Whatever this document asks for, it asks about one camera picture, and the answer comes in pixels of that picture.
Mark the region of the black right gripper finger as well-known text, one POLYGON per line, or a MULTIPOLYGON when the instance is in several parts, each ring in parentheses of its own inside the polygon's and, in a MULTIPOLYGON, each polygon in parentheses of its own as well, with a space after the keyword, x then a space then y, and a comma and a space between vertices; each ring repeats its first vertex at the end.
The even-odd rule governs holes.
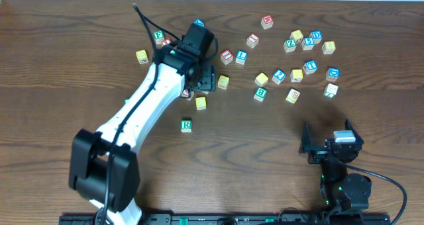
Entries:
POLYGON ((360 140, 360 139, 361 139, 361 137, 359 136, 359 134, 358 134, 358 133, 356 132, 356 130, 353 128, 353 126, 352 126, 352 124, 350 123, 349 119, 346 119, 346 120, 345 120, 344 127, 345 127, 345 130, 350 130, 350 131, 353 133, 354 137, 355 137, 357 140, 360 140))
POLYGON ((306 154, 310 151, 310 147, 311 147, 311 136, 309 133, 308 125, 304 123, 298 152, 300 154, 306 154))

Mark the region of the yellow O block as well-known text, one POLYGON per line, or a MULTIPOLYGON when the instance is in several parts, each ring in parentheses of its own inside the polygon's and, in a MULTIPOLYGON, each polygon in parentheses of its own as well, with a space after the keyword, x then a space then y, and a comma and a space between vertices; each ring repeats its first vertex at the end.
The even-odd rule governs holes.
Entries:
POLYGON ((207 101, 205 97, 197 97, 195 99, 195 104, 198 111, 205 110, 207 108, 207 101))

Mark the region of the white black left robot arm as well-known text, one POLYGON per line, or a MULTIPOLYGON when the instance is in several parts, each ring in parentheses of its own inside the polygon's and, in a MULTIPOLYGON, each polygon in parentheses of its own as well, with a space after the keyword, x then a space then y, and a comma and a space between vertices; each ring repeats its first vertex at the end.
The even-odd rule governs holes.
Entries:
POLYGON ((69 186, 98 210, 91 224, 138 224, 140 183, 137 157, 164 110, 188 91, 214 91, 216 68, 207 55, 216 36, 191 24, 182 39, 154 53, 154 62, 124 106, 95 132, 80 130, 73 142, 69 186))

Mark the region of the green B block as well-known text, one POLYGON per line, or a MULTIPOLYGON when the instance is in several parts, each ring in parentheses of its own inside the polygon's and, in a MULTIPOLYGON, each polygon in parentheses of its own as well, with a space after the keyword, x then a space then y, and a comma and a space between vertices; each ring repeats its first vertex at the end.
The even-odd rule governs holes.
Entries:
POLYGON ((265 99, 267 93, 268 93, 267 89, 265 89, 263 87, 259 87, 254 94, 254 99, 262 102, 265 99))

